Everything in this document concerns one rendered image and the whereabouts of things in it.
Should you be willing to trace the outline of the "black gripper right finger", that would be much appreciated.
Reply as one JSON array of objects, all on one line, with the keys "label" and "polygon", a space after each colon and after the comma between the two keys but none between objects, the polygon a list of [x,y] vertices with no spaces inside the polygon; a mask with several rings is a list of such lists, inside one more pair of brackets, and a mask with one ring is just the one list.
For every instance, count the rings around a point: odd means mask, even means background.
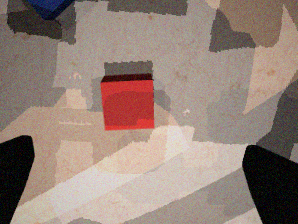
[{"label": "black gripper right finger", "polygon": [[298,164],[247,145],[242,168],[262,224],[298,224]]}]

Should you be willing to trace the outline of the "red block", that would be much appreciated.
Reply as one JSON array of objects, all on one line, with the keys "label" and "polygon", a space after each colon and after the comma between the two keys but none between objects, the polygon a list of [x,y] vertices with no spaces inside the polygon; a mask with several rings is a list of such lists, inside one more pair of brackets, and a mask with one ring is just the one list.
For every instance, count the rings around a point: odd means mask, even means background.
[{"label": "red block", "polygon": [[154,128],[152,73],[104,76],[100,89],[105,131]]}]

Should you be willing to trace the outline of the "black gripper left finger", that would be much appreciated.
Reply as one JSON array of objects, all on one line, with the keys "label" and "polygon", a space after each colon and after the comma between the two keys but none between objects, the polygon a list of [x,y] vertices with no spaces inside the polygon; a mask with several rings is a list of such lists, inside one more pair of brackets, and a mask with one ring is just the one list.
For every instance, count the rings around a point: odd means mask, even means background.
[{"label": "black gripper left finger", "polygon": [[35,159],[32,136],[0,144],[0,224],[11,224]]}]

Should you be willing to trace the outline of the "blue block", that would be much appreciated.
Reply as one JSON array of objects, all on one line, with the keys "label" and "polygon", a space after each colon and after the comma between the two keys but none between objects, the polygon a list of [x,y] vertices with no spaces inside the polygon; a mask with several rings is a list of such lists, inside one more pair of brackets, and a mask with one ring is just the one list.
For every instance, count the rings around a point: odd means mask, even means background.
[{"label": "blue block", "polygon": [[55,20],[74,0],[28,0],[43,20]]}]

